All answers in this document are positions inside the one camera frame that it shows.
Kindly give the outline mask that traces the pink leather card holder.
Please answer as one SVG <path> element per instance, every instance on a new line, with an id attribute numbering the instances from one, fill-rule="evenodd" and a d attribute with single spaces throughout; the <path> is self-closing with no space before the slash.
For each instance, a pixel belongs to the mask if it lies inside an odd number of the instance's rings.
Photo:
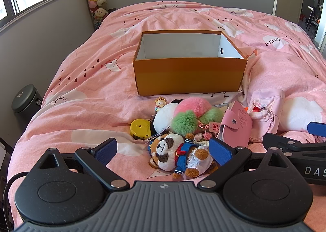
<path id="1" fill-rule="evenodd" d="M 250 115 L 241 103 L 235 101 L 223 116 L 217 138 L 233 148 L 247 147 L 251 129 Z"/>

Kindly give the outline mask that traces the pink fabric pouch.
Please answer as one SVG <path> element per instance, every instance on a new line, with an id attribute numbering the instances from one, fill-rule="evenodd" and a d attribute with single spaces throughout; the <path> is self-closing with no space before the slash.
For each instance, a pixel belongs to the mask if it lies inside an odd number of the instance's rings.
<path id="1" fill-rule="evenodd" d="M 258 89 L 248 101 L 248 114 L 252 119 L 250 141 L 262 143 L 266 133 L 276 134 L 285 93 L 281 89 Z"/>

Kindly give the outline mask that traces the yellow tape measure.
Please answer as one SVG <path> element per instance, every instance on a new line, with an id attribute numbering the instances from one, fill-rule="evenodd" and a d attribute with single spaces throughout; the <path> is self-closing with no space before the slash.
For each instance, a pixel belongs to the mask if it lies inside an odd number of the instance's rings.
<path id="1" fill-rule="evenodd" d="M 134 139 L 148 139 L 151 137 L 150 121 L 147 119 L 135 119 L 130 124 L 130 135 Z"/>

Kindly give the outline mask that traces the pink green pompom peach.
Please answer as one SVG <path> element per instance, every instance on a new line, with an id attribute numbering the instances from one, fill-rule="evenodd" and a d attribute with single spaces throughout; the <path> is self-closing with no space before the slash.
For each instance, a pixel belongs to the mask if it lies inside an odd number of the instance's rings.
<path id="1" fill-rule="evenodd" d="M 208 100 L 202 97 L 189 97 L 177 104 L 170 129 L 185 137 L 187 133 L 197 133 L 200 130 L 200 124 L 221 123 L 223 116 L 224 112 L 213 107 Z"/>

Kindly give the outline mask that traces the red panda sailor plush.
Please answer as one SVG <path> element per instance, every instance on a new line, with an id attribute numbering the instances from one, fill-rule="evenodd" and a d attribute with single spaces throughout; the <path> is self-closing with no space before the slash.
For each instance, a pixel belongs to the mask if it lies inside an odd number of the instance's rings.
<path id="1" fill-rule="evenodd" d="M 165 133 L 149 143 L 148 151 L 150 166 L 171 172 L 175 180 L 183 176 L 187 179 L 197 178 L 218 169 L 208 146 L 196 143 L 192 134 L 183 137 Z"/>

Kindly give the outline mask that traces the white ice cream plush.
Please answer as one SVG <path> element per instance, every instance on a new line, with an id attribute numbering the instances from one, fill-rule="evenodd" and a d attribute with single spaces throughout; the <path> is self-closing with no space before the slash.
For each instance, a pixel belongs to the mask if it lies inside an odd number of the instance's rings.
<path id="1" fill-rule="evenodd" d="M 182 100 L 175 99 L 171 103 L 167 102 L 164 107 L 156 112 L 150 122 L 152 135 L 159 134 L 170 127 L 171 121 L 174 117 L 174 111 L 181 101 Z"/>

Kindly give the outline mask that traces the small crowned figurine magnet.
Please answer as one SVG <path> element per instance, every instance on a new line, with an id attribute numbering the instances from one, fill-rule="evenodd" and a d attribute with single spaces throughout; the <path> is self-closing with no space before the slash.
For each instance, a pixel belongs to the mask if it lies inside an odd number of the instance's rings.
<path id="1" fill-rule="evenodd" d="M 162 107 L 167 104 L 167 101 L 164 97 L 159 96 L 155 99 L 155 111 L 158 112 Z"/>

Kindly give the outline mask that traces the black round bin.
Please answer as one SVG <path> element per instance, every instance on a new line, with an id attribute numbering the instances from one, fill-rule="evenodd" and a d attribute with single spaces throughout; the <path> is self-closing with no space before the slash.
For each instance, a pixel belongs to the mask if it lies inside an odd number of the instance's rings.
<path id="1" fill-rule="evenodd" d="M 18 119 L 29 123 L 41 109 L 43 97 L 33 84 L 26 85 L 16 94 L 12 101 L 12 110 Z"/>

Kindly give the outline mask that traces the orange cardboard box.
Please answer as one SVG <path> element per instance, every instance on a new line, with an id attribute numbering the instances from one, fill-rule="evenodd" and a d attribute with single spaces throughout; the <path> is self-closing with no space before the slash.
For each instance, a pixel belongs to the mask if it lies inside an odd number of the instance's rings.
<path id="1" fill-rule="evenodd" d="M 144 31 L 133 67 L 141 96 L 238 91 L 247 59 L 221 31 Z"/>

